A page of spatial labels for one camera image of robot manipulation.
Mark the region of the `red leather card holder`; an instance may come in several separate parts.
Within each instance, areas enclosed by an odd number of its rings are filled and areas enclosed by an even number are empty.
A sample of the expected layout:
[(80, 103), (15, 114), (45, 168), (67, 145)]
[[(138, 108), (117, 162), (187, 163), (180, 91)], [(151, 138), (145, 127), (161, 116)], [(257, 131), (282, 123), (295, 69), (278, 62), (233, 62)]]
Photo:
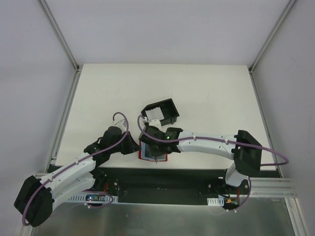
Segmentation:
[(139, 142), (139, 145), (141, 147), (141, 150), (139, 151), (138, 159), (145, 160), (145, 161), (150, 161), (150, 162), (155, 162), (155, 163), (157, 163), (157, 162), (166, 162), (168, 160), (167, 153), (162, 153), (162, 152), (159, 152), (160, 156), (157, 157), (157, 158), (147, 158), (147, 157), (145, 157), (145, 148), (146, 147), (150, 147), (150, 146), (145, 144), (142, 141)]

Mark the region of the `black card box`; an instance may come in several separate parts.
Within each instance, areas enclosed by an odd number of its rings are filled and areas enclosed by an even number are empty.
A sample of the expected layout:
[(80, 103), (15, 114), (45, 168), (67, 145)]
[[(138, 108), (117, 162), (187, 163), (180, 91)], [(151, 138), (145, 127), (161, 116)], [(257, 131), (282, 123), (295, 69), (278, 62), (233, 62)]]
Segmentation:
[(146, 105), (141, 115), (148, 120), (158, 119), (161, 126), (174, 124), (180, 116), (172, 98)]

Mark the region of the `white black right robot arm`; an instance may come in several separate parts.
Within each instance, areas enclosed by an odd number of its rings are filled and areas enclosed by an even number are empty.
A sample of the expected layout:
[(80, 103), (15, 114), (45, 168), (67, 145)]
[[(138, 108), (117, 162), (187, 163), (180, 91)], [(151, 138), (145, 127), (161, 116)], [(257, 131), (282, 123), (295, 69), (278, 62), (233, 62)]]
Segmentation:
[(226, 169), (222, 190), (233, 194), (247, 177), (260, 174), (261, 144), (247, 131), (239, 130), (236, 135), (211, 136), (169, 127), (165, 132), (148, 125), (139, 136), (153, 153), (171, 154), (198, 152), (216, 155), (233, 161)]

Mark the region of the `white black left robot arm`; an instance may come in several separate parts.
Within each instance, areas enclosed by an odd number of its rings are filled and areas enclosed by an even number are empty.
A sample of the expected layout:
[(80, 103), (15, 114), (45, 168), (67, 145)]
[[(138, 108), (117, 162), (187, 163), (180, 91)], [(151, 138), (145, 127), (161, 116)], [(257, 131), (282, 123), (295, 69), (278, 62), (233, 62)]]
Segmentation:
[(99, 166), (112, 154), (127, 155), (139, 150), (129, 131), (111, 126), (69, 164), (40, 178), (28, 177), (14, 202), (23, 225), (41, 225), (61, 203), (79, 192), (104, 191), (107, 181)]

